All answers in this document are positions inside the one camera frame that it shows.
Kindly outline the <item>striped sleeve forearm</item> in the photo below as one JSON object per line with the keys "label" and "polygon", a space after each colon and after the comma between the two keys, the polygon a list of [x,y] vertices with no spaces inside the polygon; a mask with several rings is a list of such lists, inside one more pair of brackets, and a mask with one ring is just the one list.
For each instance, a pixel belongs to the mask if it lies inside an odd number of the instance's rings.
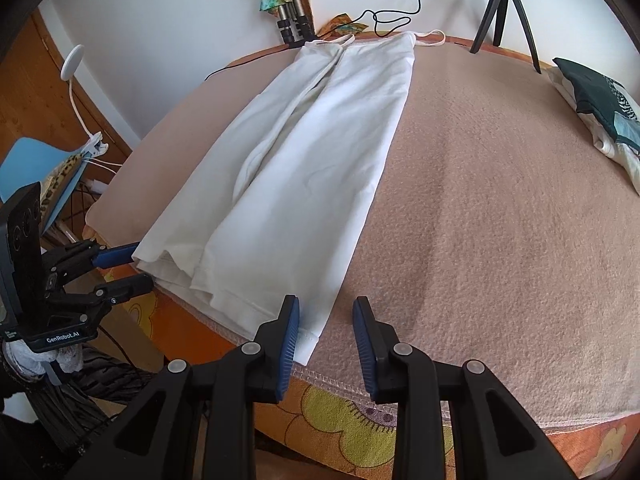
{"label": "striped sleeve forearm", "polygon": [[127,405],[155,377],[129,362],[81,344],[84,366],[65,374],[58,364],[25,379],[9,366],[1,345],[1,400],[23,393],[34,422],[1,415],[1,477],[63,479],[112,421],[94,401]]}

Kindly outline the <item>white gloved left hand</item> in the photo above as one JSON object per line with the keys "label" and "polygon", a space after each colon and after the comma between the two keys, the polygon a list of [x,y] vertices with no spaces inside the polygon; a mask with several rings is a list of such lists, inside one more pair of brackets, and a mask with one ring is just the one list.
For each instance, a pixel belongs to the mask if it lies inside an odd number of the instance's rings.
{"label": "white gloved left hand", "polygon": [[4,342],[2,352],[12,370],[29,380],[47,374],[46,366],[52,363],[58,364],[65,374],[79,372],[84,366],[80,344],[45,352],[33,352],[24,340],[16,340]]}

